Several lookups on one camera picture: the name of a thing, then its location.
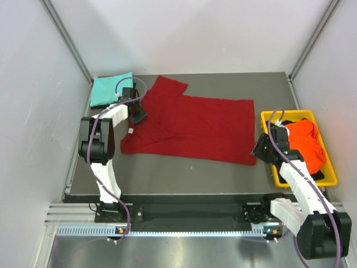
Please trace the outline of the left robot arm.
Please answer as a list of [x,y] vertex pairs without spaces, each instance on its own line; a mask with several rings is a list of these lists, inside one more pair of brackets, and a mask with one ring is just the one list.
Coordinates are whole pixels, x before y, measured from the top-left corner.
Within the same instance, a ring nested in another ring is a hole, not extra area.
[[114,128],[127,119],[137,125],[147,118],[139,100],[135,87],[124,87],[117,103],[80,121],[78,153],[88,164],[100,191],[99,201],[95,204],[96,222],[114,223],[127,218],[113,168]]

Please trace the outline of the dark red t-shirt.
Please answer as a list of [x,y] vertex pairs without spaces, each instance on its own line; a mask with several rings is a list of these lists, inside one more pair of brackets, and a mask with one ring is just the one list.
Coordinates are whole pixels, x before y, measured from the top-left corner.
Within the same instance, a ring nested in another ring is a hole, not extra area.
[[121,152],[255,165],[254,102],[184,95],[187,87],[158,76],[141,101],[148,117],[128,124]]

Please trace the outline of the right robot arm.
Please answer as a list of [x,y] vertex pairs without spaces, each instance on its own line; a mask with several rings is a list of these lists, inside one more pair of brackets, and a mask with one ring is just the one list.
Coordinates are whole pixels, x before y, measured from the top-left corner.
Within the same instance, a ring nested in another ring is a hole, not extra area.
[[259,137],[251,154],[268,164],[277,165],[288,183],[298,206],[283,194],[265,195],[260,207],[267,221],[278,218],[295,236],[300,255],[306,260],[341,259],[348,255],[352,220],[324,197],[308,172],[298,150],[290,148],[285,127],[270,125]]

